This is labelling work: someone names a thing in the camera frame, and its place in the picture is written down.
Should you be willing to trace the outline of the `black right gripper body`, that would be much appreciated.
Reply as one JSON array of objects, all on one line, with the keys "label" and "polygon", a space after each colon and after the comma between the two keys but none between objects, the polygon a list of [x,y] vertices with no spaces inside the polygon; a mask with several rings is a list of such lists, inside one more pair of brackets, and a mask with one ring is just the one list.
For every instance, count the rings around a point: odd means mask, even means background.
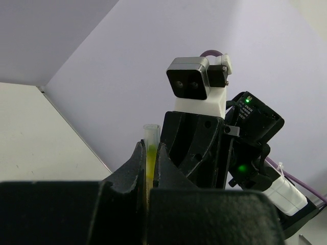
[{"label": "black right gripper body", "polygon": [[225,189],[239,128],[223,118],[168,111],[160,141],[179,171],[200,188]]}]

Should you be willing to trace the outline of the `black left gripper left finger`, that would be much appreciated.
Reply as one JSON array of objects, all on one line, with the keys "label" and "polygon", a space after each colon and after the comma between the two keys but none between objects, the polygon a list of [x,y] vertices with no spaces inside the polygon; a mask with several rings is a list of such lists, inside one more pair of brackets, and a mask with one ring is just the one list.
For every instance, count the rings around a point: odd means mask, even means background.
[{"label": "black left gripper left finger", "polygon": [[142,244],[146,148],[102,181],[1,182],[1,244]]}]

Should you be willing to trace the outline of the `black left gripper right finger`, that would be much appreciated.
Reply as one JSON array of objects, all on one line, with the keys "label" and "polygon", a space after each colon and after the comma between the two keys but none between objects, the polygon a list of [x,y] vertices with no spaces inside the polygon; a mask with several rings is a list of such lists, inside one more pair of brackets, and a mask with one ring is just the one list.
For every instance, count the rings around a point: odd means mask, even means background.
[{"label": "black left gripper right finger", "polygon": [[283,244],[274,206],[256,191],[201,189],[161,143],[150,191],[147,244]]}]

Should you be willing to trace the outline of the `yellow pen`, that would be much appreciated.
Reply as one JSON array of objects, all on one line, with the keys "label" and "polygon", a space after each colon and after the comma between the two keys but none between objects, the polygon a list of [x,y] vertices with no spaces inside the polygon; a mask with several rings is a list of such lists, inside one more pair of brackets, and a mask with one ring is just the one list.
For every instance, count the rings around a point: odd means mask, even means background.
[{"label": "yellow pen", "polygon": [[146,165],[145,165],[145,207],[149,213],[150,191],[153,188],[154,170],[157,155],[155,144],[146,144]]}]

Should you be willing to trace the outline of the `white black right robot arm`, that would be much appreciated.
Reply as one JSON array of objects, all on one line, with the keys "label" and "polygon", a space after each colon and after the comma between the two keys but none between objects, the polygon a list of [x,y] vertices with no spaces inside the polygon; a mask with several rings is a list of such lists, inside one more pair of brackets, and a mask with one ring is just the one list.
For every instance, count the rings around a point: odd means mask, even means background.
[{"label": "white black right robot arm", "polygon": [[196,187],[229,185],[264,193],[289,237],[319,208],[268,158],[268,142],[284,119],[248,91],[236,95],[226,107],[224,118],[169,111],[160,140],[178,171]]}]

